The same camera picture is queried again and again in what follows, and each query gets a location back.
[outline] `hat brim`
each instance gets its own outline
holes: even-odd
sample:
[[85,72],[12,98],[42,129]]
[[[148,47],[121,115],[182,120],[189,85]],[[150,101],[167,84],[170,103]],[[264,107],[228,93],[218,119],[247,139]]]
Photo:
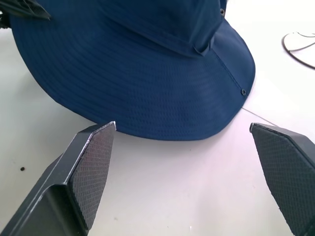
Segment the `hat brim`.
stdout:
[[252,56],[223,20],[212,50],[187,58],[106,18],[98,1],[40,0],[51,21],[11,16],[19,52],[56,102],[96,123],[158,140],[225,128],[254,80]]

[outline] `white surface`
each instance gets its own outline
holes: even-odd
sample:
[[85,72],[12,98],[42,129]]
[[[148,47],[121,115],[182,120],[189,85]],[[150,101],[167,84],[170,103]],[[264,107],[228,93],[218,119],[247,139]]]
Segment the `white surface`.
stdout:
[[[301,110],[301,101],[313,95],[311,71],[281,52],[281,60],[273,55],[280,51],[281,37],[298,30],[285,22],[300,21],[292,18],[292,11],[302,9],[309,22],[313,13],[288,1],[231,0],[226,16],[245,38],[257,65],[244,108],[314,139],[306,123],[314,116]],[[44,169],[75,133],[92,123],[40,89],[9,30],[0,31],[0,46],[1,230]],[[301,73],[307,76],[296,81]],[[294,84],[303,99],[293,103],[295,95],[287,83]],[[300,87],[307,88],[302,93]],[[266,122],[250,112],[242,110],[220,134],[199,142],[161,142],[116,133],[108,181],[89,236],[292,235],[267,188],[249,133],[251,122]]]

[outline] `navy blue bucket hat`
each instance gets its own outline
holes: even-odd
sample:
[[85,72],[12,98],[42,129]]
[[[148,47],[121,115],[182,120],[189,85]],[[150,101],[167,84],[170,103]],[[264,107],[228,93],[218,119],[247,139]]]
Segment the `navy blue bucket hat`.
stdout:
[[255,65],[225,0],[38,0],[51,20],[10,16],[22,58],[56,102],[157,140],[224,129]]

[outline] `metal eyelet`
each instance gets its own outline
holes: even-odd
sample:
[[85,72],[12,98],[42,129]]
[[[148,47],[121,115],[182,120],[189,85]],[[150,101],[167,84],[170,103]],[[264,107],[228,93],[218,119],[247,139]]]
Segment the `metal eyelet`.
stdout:
[[220,10],[221,15],[224,17],[225,16],[225,10],[221,8]]

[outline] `black cable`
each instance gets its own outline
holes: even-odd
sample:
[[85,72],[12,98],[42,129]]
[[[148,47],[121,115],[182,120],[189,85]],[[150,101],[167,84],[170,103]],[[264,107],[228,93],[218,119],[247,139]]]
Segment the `black cable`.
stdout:
[[[306,38],[315,38],[315,34],[314,34],[314,36],[305,36],[305,35],[302,35],[302,34],[300,34],[300,33],[298,33],[298,34],[299,34],[300,36],[306,37]],[[307,67],[309,67],[309,68],[311,68],[311,69],[315,69],[315,66],[310,65],[310,64],[308,64],[308,63],[306,63],[306,62],[300,60],[299,58],[297,58],[295,55],[293,55],[293,54],[291,53],[291,52],[297,52],[297,51],[301,51],[301,50],[303,50],[303,49],[309,48],[310,46],[315,45],[315,42],[312,43],[312,44],[310,44],[310,45],[308,45],[308,46],[305,46],[305,47],[303,47],[303,48],[294,49],[294,50],[289,50],[289,49],[286,47],[285,43],[284,43],[284,39],[285,39],[288,35],[289,35],[289,34],[285,35],[285,36],[282,38],[282,40],[281,40],[281,43],[282,43],[282,46],[283,46],[284,50],[285,50],[293,59],[295,59],[295,60],[298,61],[299,63],[301,63],[301,64],[303,64],[303,65],[305,65],[305,66],[307,66]]]

